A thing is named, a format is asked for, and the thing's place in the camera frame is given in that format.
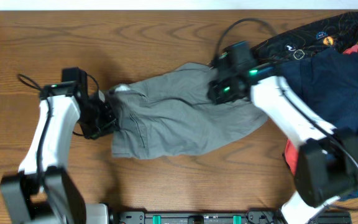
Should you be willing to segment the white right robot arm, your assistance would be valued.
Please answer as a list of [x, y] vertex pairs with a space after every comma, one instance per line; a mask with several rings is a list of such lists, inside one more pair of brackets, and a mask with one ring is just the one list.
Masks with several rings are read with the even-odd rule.
[[311, 110], [290, 88], [278, 61], [258, 64], [247, 42], [216, 52], [217, 77], [208, 97], [215, 104], [242, 98], [262, 110], [282, 130], [296, 153], [295, 193], [272, 223], [312, 223], [333, 203], [358, 189], [358, 142]]

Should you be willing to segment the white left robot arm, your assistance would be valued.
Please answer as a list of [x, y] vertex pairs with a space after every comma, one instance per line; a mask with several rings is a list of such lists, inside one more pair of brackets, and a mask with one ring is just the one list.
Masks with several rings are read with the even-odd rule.
[[87, 204], [67, 172], [71, 139], [96, 140], [119, 129], [116, 115], [101, 90], [88, 93], [91, 75], [73, 67], [62, 70], [59, 83], [40, 86], [40, 117], [30, 149], [16, 174], [4, 175], [0, 191], [12, 223], [112, 223], [105, 203]]

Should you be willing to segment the grey shorts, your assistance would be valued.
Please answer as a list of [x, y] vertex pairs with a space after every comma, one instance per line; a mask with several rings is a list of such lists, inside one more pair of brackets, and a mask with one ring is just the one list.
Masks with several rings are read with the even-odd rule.
[[260, 128], [267, 115], [246, 100], [215, 105], [207, 97], [217, 71], [185, 63], [166, 74], [112, 87], [117, 117], [112, 155], [136, 159], [206, 154]]

